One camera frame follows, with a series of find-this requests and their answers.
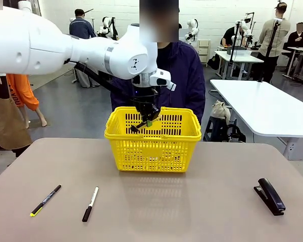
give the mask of gray pants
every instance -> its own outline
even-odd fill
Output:
[[[97,71],[94,68],[90,68],[90,69],[93,70],[95,73],[97,73]],[[100,85],[92,78],[89,78],[87,74],[84,74],[78,69],[76,69],[75,71],[76,71],[77,79],[82,87],[89,88],[89,87],[98,87]]]

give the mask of drawer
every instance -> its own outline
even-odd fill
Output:
[[[208,62],[208,56],[207,55],[200,55],[200,60],[203,63],[207,63]]]
[[[199,40],[198,45],[199,45],[199,47],[208,47],[209,41],[208,40]]]
[[[209,49],[208,48],[200,48],[198,50],[198,54],[208,54]]]

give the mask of white bag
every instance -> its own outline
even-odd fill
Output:
[[[212,106],[212,111],[211,111],[210,116],[216,117],[219,119],[225,119],[227,125],[229,125],[230,115],[231,115],[230,110],[226,107],[226,104],[224,102],[217,101]]]

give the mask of purple jacket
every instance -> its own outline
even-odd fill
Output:
[[[158,68],[171,73],[176,84],[174,92],[162,87],[156,106],[180,107],[193,110],[201,124],[205,103],[206,86],[203,66],[194,48],[182,41],[173,42],[168,53],[157,57]],[[133,95],[131,80],[113,79],[113,84]],[[110,95],[112,110],[119,106],[132,106],[132,102],[113,93]]]

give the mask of basket rim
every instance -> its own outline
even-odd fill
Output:
[[[117,107],[110,115],[107,123],[106,123],[106,129],[105,129],[105,137],[110,140],[136,140],[136,141],[160,141],[160,140],[166,140],[166,141],[184,141],[184,142],[195,142],[200,141],[202,137],[201,133],[201,126],[197,120],[196,115],[193,113],[191,109],[188,108],[175,108],[175,107],[161,107],[161,111],[187,111],[192,116],[192,121],[195,126],[195,129],[197,131],[197,135],[195,136],[175,136],[175,135],[161,135],[160,137],[144,137],[143,134],[130,134],[130,135],[117,135],[117,134],[109,134],[108,129],[110,128],[110,124],[113,122],[113,120],[116,117],[116,114],[119,111],[124,110],[136,110],[135,107]]]

